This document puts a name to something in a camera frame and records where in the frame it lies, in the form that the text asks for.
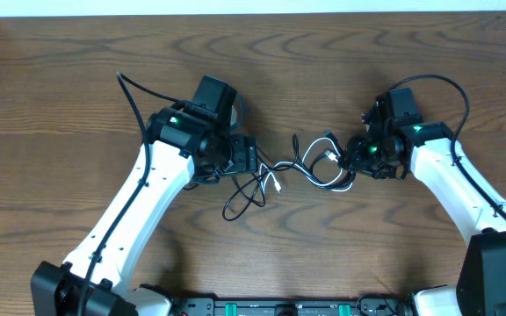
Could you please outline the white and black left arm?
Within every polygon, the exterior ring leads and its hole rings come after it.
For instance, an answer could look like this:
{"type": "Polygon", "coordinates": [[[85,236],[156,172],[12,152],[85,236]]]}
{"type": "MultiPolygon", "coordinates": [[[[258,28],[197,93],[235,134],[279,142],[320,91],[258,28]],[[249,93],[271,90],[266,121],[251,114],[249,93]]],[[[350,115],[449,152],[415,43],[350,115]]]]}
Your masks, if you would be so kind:
{"type": "Polygon", "coordinates": [[[126,181],[85,239],[60,266],[42,262],[31,279],[38,315],[167,315],[172,303],[130,284],[164,213],[189,184],[257,169],[256,140],[235,133],[231,109],[191,105],[153,114],[126,181]]]}

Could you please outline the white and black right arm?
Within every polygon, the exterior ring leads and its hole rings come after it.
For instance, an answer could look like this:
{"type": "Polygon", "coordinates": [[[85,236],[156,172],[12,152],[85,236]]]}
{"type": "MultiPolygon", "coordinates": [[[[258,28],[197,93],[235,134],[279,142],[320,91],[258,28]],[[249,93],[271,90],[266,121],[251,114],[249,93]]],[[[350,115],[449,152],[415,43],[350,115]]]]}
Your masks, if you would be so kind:
{"type": "Polygon", "coordinates": [[[355,136],[339,164],[375,179],[412,174],[459,229],[467,251],[458,282],[415,292],[415,315],[506,315],[506,201],[469,161],[445,124],[421,123],[355,136]]]}

